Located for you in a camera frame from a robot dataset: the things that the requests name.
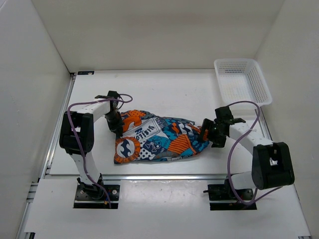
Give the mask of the colourful patterned shorts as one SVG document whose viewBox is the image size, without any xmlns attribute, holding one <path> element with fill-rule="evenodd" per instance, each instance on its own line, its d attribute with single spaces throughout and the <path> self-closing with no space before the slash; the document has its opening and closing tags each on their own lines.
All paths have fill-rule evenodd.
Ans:
<svg viewBox="0 0 319 239">
<path fill-rule="evenodd" d="M 160 117 L 147 111 L 121 113 L 123 135 L 115 140 L 115 164 L 168 162 L 200 154 L 209 146 L 201 126 L 182 118 Z"/>
</svg>

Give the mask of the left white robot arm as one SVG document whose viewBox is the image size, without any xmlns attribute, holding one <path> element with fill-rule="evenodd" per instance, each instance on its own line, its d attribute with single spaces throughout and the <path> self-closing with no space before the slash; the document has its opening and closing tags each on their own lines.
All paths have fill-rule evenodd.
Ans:
<svg viewBox="0 0 319 239">
<path fill-rule="evenodd" d="M 125 103 L 122 95 L 109 91 L 106 96 L 97 95 L 91 102 L 71 104 L 63 115 L 59 145 L 74 160 L 80 174 L 78 183 L 93 199 L 100 199 L 105 192 L 102 174 L 92 155 L 94 123 L 104 117 L 109 130 L 122 136 L 124 124 L 118 103 Z"/>
</svg>

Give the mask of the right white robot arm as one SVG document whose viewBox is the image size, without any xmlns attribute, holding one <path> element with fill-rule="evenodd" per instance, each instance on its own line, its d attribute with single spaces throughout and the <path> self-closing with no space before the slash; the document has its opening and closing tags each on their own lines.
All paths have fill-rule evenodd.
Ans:
<svg viewBox="0 0 319 239">
<path fill-rule="evenodd" d="M 235 142 L 231 147 L 242 145 L 252 155 L 252 167 L 248 172 L 228 172 L 228 184 L 224 194 L 229 199 L 237 198 L 242 189 L 272 189 L 292 185 L 295 175 L 289 147 L 284 142 L 273 142 L 255 132 L 242 118 L 235 118 L 228 106 L 215 110 L 216 119 L 204 119 L 198 139 L 223 148 L 228 138 Z"/>
</svg>

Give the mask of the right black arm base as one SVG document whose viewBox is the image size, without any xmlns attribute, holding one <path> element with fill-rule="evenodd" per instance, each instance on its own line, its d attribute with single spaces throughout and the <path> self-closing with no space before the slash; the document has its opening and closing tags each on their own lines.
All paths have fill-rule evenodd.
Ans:
<svg viewBox="0 0 319 239">
<path fill-rule="evenodd" d="M 245 205 L 240 202 L 231 190 L 229 180 L 223 183 L 210 183 L 203 191 L 208 196 L 210 211 L 254 211 L 257 210 L 256 203 Z"/>
</svg>

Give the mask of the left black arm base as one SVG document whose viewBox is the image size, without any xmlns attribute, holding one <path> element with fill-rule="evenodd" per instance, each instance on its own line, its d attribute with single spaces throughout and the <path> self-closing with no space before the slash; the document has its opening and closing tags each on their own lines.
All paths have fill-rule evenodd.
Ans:
<svg viewBox="0 0 319 239">
<path fill-rule="evenodd" d="M 104 184 L 108 194 L 96 185 L 86 185 L 77 178 L 77 189 L 74 197 L 75 209 L 117 209 L 119 206 L 120 185 Z"/>
</svg>

